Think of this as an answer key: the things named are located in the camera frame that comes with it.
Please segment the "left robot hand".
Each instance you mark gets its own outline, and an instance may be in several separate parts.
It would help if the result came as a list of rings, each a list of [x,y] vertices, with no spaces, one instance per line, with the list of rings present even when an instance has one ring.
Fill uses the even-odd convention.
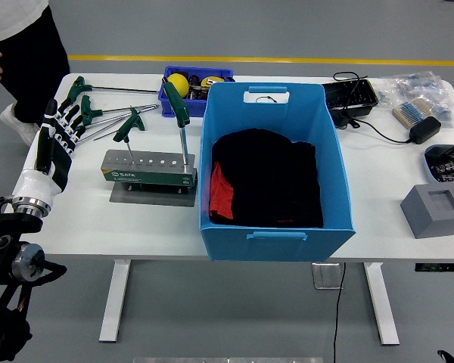
[[[80,106],[66,98],[61,104],[48,102],[42,125],[27,154],[12,197],[20,213],[47,215],[53,199],[67,186],[72,154],[84,129]]]

